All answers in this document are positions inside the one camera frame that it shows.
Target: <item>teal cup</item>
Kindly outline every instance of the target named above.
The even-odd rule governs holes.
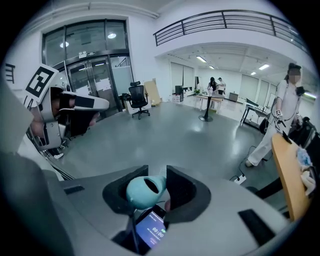
[[[166,190],[164,176],[140,176],[130,181],[126,188],[126,199],[135,209],[153,207]]]

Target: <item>office chair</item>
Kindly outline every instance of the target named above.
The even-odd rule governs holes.
[[[149,110],[142,110],[142,107],[148,105],[148,94],[146,93],[146,99],[144,96],[144,86],[140,85],[140,81],[131,82],[129,87],[129,92],[131,94],[131,100],[129,100],[130,106],[133,109],[139,108],[139,111],[132,114],[132,118],[134,115],[138,114],[138,119],[140,120],[140,116],[142,113],[148,114],[150,116]]]

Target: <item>sliding glass door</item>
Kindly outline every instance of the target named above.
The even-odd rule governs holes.
[[[70,86],[79,95],[90,95],[109,101],[109,109],[100,113],[100,119],[120,112],[121,104],[111,78],[107,57],[78,62],[67,67]]]

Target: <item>phone screen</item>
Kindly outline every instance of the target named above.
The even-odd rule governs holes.
[[[166,234],[164,220],[153,210],[135,228],[136,233],[150,248],[158,244]]]

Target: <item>gray floor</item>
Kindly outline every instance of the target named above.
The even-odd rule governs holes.
[[[198,109],[172,102],[162,102],[150,113],[141,120],[126,112],[101,120],[69,144],[57,165],[75,178],[141,165],[159,173],[173,165],[229,180],[241,174],[240,162],[263,137],[257,129],[222,115],[212,113],[213,121],[203,122]],[[255,168],[244,163],[240,168],[247,178],[245,187],[261,189],[278,177],[273,157]],[[277,209],[285,205],[282,191],[267,201]]]

